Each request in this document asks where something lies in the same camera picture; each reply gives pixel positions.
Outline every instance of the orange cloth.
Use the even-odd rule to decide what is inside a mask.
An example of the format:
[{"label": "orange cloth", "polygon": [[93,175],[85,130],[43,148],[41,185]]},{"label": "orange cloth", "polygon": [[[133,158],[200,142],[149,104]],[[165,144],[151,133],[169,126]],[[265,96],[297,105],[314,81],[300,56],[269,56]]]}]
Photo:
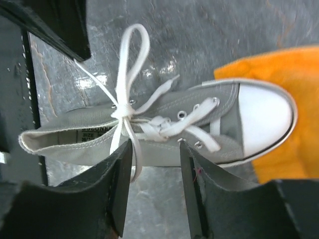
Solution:
[{"label": "orange cloth", "polygon": [[298,122],[279,147],[253,161],[261,183],[276,178],[319,177],[319,47],[301,47],[239,59],[214,71],[216,79],[247,77],[286,89]]}]

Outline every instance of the black panel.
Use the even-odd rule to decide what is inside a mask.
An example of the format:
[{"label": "black panel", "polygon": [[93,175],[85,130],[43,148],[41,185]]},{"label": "black panel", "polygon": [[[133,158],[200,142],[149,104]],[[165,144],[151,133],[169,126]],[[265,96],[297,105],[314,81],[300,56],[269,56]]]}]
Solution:
[{"label": "black panel", "polygon": [[107,159],[57,187],[0,182],[0,238],[123,236],[132,155],[128,141]]},{"label": "black panel", "polygon": [[3,180],[47,185],[43,157],[26,153],[18,135],[40,127],[28,34],[0,16],[0,147],[10,154],[0,164]]},{"label": "black panel", "polygon": [[319,181],[258,185],[213,164],[184,142],[180,156],[192,239],[319,238]]},{"label": "black panel", "polygon": [[0,15],[71,59],[91,57],[86,0],[0,0]]}]

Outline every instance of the gray surface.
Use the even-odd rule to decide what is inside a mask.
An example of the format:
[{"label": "gray surface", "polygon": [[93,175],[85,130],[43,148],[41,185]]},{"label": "gray surface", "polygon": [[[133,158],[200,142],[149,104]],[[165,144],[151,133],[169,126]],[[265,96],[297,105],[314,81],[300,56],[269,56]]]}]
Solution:
[{"label": "gray surface", "polygon": [[[142,23],[151,37],[151,53],[132,95],[152,93],[181,74],[175,90],[213,78],[213,69],[240,57],[319,42],[317,0],[87,0],[93,53],[90,71],[114,92],[120,38]],[[137,53],[135,36],[131,60]],[[63,112],[108,102],[72,62],[35,37],[32,52],[42,123]],[[85,167],[48,160],[56,185]],[[255,180],[251,165],[232,169]],[[145,168],[130,187],[124,238],[189,238],[178,168]]]}]

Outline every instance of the gray canvas sneaker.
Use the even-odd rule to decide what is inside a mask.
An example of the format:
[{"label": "gray canvas sneaker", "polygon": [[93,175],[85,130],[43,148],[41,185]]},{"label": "gray canvas sneaker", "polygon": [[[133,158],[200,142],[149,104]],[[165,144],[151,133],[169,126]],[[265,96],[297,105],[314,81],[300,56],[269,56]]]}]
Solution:
[{"label": "gray canvas sneaker", "polygon": [[[130,38],[142,36],[141,51],[127,73]],[[94,165],[131,139],[135,180],[142,166],[180,166],[179,142],[187,141],[208,160],[222,166],[251,161],[278,147],[293,131],[297,107],[279,86],[251,79],[207,81],[183,92],[169,92],[175,79],[153,95],[130,99],[130,87],[150,47],[145,28],[136,24],[123,35],[117,100],[76,63],[113,103],[60,115],[37,130],[23,132],[27,152],[80,165]]]}]

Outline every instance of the shoelace bow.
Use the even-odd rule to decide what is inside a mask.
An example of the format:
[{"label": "shoelace bow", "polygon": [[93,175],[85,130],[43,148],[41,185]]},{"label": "shoelace bow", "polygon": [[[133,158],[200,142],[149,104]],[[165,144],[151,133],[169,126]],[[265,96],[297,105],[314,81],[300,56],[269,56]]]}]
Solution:
[{"label": "shoelace bow", "polygon": [[[140,32],[142,44],[136,62],[127,72],[130,41],[135,30]],[[210,152],[220,149],[220,146],[210,134],[201,128],[192,125],[206,117],[214,108],[217,107],[218,104],[213,98],[207,98],[204,100],[193,112],[179,122],[171,122],[169,118],[163,118],[161,116],[154,117],[148,122],[145,122],[145,120],[141,120],[139,122],[138,119],[132,120],[133,116],[140,115],[147,111],[161,95],[165,94],[171,88],[174,80],[179,77],[179,75],[177,75],[173,79],[166,81],[157,88],[144,105],[137,110],[134,110],[130,104],[130,89],[145,62],[149,51],[150,38],[144,26],[141,24],[134,24],[124,31],[120,47],[120,62],[116,85],[117,100],[106,89],[106,87],[86,69],[87,67],[84,63],[79,63],[74,60],[80,69],[93,79],[93,81],[102,89],[102,91],[105,92],[116,106],[116,110],[111,114],[111,117],[118,119],[119,123],[116,126],[113,135],[110,154],[119,147],[121,134],[126,134],[123,132],[124,126],[132,141],[136,160],[136,169],[134,175],[131,177],[131,182],[134,182],[142,171],[143,156],[139,139],[163,142],[172,136],[180,134],[182,131],[187,131],[198,138]],[[143,133],[139,133],[138,135],[134,133],[131,123],[136,123],[142,129]]]}]

